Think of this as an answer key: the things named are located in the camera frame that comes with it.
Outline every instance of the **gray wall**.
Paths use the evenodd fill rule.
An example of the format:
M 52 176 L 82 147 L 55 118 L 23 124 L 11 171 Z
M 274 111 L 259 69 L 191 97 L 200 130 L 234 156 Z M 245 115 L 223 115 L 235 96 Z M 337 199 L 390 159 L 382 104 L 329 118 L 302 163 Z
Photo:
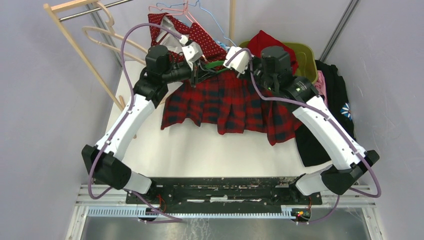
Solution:
M 102 0 L 101 2 L 108 4 L 115 2 L 115 0 Z M 114 29 L 116 32 L 124 35 L 133 26 L 147 22 L 148 6 L 155 5 L 157 2 L 157 0 L 135 0 L 111 8 L 110 12 L 115 19 Z M 162 0 L 160 2 L 170 5 L 169 3 L 179 4 L 183 1 Z M 200 2 L 203 8 L 215 16 L 228 37 L 230 1 L 201 0 Z M 238 0 L 235 9 L 233 41 L 236 44 L 248 41 L 259 30 L 264 30 L 281 41 L 308 45 L 314 51 L 315 57 L 319 58 L 348 3 L 349 0 Z M 189 11 L 211 36 L 224 43 L 229 43 L 224 39 L 220 29 L 209 14 L 198 6 L 190 6 Z M 157 9 L 152 9 L 152 12 L 160 13 Z M 183 22 L 188 21 L 185 17 L 174 17 Z M 148 48 L 151 39 L 146 36 L 149 35 L 148 28 L 137 29 L 131 34 L 130 39 Z M 130 46 L 126 49 L 136 56 L 144 57 L 145 55 Z
M 43 4 L 2 1 L 0 22 L 0 239 L 65 237 L 79 186 L 87 181 L 85 144 L 104 133 L 112 101 L 48 17 Z M 119 68 L 85 39 L 89 16 L 66 22 L 107 82 Z
M 346 80 L 358 141 L 380 153 L 388 240 L 424 234 L 423 11 L 422 0 L 363 0 L 327 59 Z

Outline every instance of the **plastic bin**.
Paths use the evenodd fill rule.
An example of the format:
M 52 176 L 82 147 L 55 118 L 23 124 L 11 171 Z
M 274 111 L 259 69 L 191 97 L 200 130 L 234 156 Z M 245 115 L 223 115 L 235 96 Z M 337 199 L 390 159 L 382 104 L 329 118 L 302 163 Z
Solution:
M 249 41 L 240 43 L 241 48 L 248 46 Z M 293 49 L 296 54 L 297 63 L 299 67 L 295 75 L 306 77 L 313 84 L 318 80 L 317 65 L 315 64 L 314 52 L 310 47 L 298 42 L 282 42 L 287 47 Z

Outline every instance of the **white tabletop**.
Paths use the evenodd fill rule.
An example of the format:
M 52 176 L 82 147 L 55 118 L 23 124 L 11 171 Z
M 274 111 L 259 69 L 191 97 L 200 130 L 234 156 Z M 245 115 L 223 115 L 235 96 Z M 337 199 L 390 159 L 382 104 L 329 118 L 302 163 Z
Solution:
M 134 85 L 144 67 L 125 62 Z M 174 91 L 181 83 L 170 84 Z M 130 99 L 130 90 L 121 74 L 116 97 Z M 243 134 L 220 135 L 215 124 L 196 126 L 190 119 L 161 130 L 164 104 L 150 115 L 129 144 L 123 162 L 148 177 L 291 177 L 312 173 L 329 165 L 304 167 L 295 139 L 271 146 L 266 133 L 245 130 Z M 107 130 L 121 114 L 113 105 Z

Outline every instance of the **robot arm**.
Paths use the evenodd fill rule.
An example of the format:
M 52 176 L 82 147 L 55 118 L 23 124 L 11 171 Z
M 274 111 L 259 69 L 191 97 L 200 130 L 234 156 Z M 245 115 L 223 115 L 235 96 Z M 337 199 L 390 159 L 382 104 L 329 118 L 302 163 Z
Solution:
M 86 168 L 90 171 L 96 156 L 102 151 L 102 146 L 105 146 L 100 161 L 94 170 L 93 177 L 95 179 L 115 189 L 127 189 L 140 194 L 148 192 L 152 180 L 131 171 L 121 160 L 124 158 L 134 134 L 168 92 L 168 83 L 189 79 L 190 83 L 195 85 L 205 79 L 205 77 L 199 77 L 199 75 L 207 74 L 202 72 L 199 67 L 201 63 L 198 59 L 202 56 L 200 47 L 195 42 L 189 43 L 189 45 L 193 49 L 183 51 L 186 62 L 174 66 L 170 63 L 169 52 L 165 46 L 158 45 L 149 49 L 146 56 L 146 68 L 142 71 L 140 80 L 134 86 L 135 94 L 132 110 L 129 111 L 129 105 L 127 105 L 111 130 L 94 147 L 86 145 L 82 150 Z M 343 130 L 340 124 L 334 120 L 324 101 L 308 79 L 295 77 L 291 74 L 289 55 L 282 48 L 273 46 L 264 49 L 262 58 L 253 58 L 254 68 L 252 71 L 247 68 L 250 62 L 247 54 L 239 54 L 227 66 L 228 59 L 239 49 L 231 47 L 224 63 L 226 67 L 235 69 L 242 77 L 250 77 L 253 73 L 255 82 L 271 90 L 274 96 L 306 103 L 323 111 L 328 116 L 325 119 L 309 108 L 293 104 L 286 106 L 296 118 L 311 130 L 333 161 L 333 165 L 325 169 L 301 175 L 291 187 L 303 196 L 326 190 L 342 195 L 367 171 L 357 153 L 364 157 L 370 166 L 379 159 L 378 154 L 373 150 L 365 151 Z M 115 130 L 126 113 L 129 113 L 129 115 L 114 133 L 113 138 L 108 140 L 112 131 Z M 351 141 L 358 152 L 351 151 L 350 145 L 331 124 L 330 119 L 333 119 L 335 124 L 342 129 L 342 134 Z
M 273 96 L 305 104 L 303 107 L 278 102 L 307 126 L 332 159 L 332 165 L 298 177 L 292 187 L 304 196 L 326 190 L 338 195 L 344 194 L 367 171 L 358 155 L 370 166 L 379 160 L 379 155 L 374 150 L 366 151 L 349 136 L 334 119 L 317 89 L 307 78 L 292 75 L 290 56 L 282 47 L 263 49 L 261 58 L 253 57 L 251 60 L 253 69 L 248 69 L 252 57 L 247 51 L 239 52 L 241 50 L 240 47 L 231 47 L 224 66 L 236 70 L 245 78 L 250 79 L 253 76 L 256 84 L 272 91 Z M 324 118 L 312 108 L 327 117 Z

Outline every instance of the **black metal plate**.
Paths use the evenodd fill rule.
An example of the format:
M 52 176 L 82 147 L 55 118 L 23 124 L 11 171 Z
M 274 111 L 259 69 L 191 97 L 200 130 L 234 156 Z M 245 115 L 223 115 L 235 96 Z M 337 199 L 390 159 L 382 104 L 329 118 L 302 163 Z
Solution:
M 152 178 L 154 184 L 143 195 L 152 204 L 159 204 L 160 195 L 167 213 L 232 214 L 281 213 L 281 205 L 321 205 L 321 195 L 314 193 L 297 202 L 289 183 L 294 177 L 252 178 Z M 226 197 L 232 202 L 216 201 Z M 127 204 L 143 204 L 135 195 L 128 195 Z

